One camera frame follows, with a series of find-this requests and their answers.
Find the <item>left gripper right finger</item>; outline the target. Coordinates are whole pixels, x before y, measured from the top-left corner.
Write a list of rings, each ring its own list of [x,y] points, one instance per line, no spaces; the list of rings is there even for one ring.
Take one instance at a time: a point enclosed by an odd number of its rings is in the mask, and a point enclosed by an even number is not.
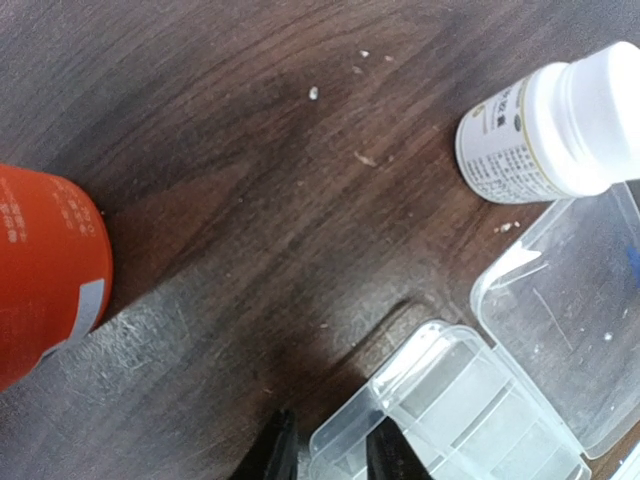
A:
[[[368,480],[430,480],[399,426],[386,417],[366,438]]]

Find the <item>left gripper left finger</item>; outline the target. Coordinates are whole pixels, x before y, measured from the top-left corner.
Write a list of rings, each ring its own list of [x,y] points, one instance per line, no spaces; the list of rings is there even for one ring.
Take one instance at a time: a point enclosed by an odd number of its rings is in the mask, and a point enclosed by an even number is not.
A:
[[[234,470],[234,480],[298,478],[298,427],[291,410],[277,410]]]

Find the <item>clear plastic pill organizer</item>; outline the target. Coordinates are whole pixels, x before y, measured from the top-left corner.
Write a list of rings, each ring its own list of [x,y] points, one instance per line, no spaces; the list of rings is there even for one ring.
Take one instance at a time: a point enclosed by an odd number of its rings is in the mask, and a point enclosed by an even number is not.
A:
[[[639,419],[639,207],[626,185],[553,203],[475,282],[477,328],[425,305],[312,435],[313,479],[363,479],[392,419],[437,479],[587,479]]]

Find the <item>small white bottle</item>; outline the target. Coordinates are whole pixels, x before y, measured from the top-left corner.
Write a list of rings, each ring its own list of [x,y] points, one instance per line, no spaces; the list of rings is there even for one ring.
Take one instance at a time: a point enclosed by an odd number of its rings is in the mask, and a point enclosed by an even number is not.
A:
[[[498,204],[596,196],[639,177],[639,49],[620,41],[546,65],[461,119],[455,158]]]

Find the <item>orange pill bottle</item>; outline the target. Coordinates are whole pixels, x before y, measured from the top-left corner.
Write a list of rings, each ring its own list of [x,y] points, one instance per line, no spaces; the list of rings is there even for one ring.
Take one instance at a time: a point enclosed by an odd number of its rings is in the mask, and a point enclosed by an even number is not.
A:
[[[83,340],[113,284],[102,215],[76,184],[1,167],[1,387]]]

